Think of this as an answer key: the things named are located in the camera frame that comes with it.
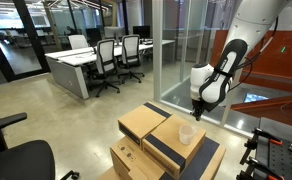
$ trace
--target office chair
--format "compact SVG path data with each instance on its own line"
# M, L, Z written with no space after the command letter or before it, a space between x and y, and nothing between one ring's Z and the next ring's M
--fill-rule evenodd
M55 180L54 156L47 142L34 140L7 147L1 129L26 118L26 113L19 113L0 119L0 180ZM70 176L78 179L79 173L70 171L61 180Z
M71 35L68 36L72 49L80 49L89 47L84 35Z
M135 67L139 67L140 57L139 57L139 35L127 35L123 37L122 40L122 58L121 61L118 62L118 66L120 68L128 69L128 73L119 74L118 78L124 76L122 80L122 84L125 84L125 80L129 78L136 78L139 83L142 81L136 76L137 74L145 75L143 73L132 72L131 69Z
M114 43L115 41L112 39L102 40L97 43L97 71L93 74L93 79L103 80L103 83L101 84L102 86L96 94L96 97L99 97L100 92L104 88L107 89L108 86L117 89L117 93L120 93L118 87L106 81L108 76L118 73L115 65Z

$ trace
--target plastic cup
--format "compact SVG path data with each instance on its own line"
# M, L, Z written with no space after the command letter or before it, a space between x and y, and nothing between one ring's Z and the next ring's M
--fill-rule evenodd
M184 145L190 145L195 134L195 128L191 125L184 124L179 127L179 140Z

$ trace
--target office desk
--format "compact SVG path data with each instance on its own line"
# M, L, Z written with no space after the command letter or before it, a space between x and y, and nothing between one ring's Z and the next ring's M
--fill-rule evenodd
M174 40L162 41L163 45L172 44L174 46L174 43ZM152 44L141 44L139 45L139 50L145 50L152 47ZM55 81L77 96L87 99L89 98L89 95L81 67L82 65L96 61L97 57L93 52L93 48L89 47L48 53L45 54L45 56ZM122 47L115 46L114 56L120 56L121 54Z

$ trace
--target white robotic arm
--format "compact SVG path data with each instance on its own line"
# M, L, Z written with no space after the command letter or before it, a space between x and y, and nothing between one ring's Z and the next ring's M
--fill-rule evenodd
M192 114L197 120L205 110L211 111L225 99L232 76L240 63L264 37L278 14L290 1L241 0L218 64L215 67L196 64L191 70Z

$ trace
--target cardboard box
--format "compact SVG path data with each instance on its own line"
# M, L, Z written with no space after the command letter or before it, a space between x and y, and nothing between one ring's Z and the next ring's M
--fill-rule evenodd
M185 169L180 180L214 179L224 154L224 147L209 138L205 138L204 144ZM146 178L161 180L173 179L168 173L150 160L127 137L122 138L111 147L111 156L114 169L123 180L140 180Z
M98 180L121 180L119 175L115 172L114 167L112 166L101 176L98 177Z
M190 124L172 115L143 140L143 151L158 166L178 179L204 142L206 131L198 129L190 145L179 141L179 127Z
M110 148L114 169L123 180L161 179L165 171L149 159L135 143L122 138Z
M118 126L122 133L142 148L142 139L170 116L171 113L147 102L118 118Z

